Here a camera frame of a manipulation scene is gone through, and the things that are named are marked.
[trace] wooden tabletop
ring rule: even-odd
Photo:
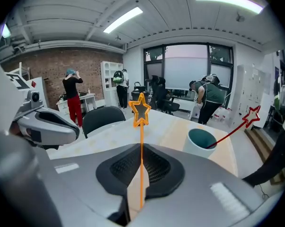
[[[227,133],[189,120],[181,119],[166,113],[150,110],[149,125],[144,127],[144,143],[183,150],[187,133],[190,129],[204,129],[219,140]],[[108,128],[97,135],[72,144],[60,147],[58,151],[49,152],[50,159],[93,154],[127,144],[140,142],[140,128],[133,127],[133,118]],[[238,175],[236,159],[230,138],[218,143],[210,160],[234,174]]]

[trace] person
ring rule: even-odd
[[[116,84],[116,90],[120,107],[127,108],[129,77],[126,69],[123,69],[122,72],[124,75],[124,81]]]
[[[265,183],[276,176],[285,167],[285,121],[275,146],[273,147],[264,164],[251,175],[243,178],[252,187]]]
[[[78,126],[82,126],[82,115],[80,107],[80,97],[76,90],[76,83],[83,83],[78,71],[67,69],[66,77],[62,80],[63,86],[67,95],[67,104],[69,108],[70,118],[75,122],[75,115],[77,116]]]
[[[211,115],[224,103],[223,93],[213,84],[204,81],[191,81],[190,91],[194,90],[198,94],[197,103],[203,103],[200,110],[198,123],[207,124]]]

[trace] black shirt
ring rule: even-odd
[[[62,80],[63,86],[65,87],[66,90],[66,95],[67,98],[72,98],[75,97],[77,95],[77,90],[76,90],[76,83],[83,83],[82,79],[79,78],[75,78],[75,77],[71,77],[67,80]]]

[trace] white cup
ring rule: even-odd
[[[202,129],[189,130],[184,145],[184,152],[208,158],[216,149],[216,145],[209,149],[208,146],[214,144],[217,140],[208,131]]]

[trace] orange line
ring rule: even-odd
[[[141,122],[141,208],[143,207],[143,122]]]

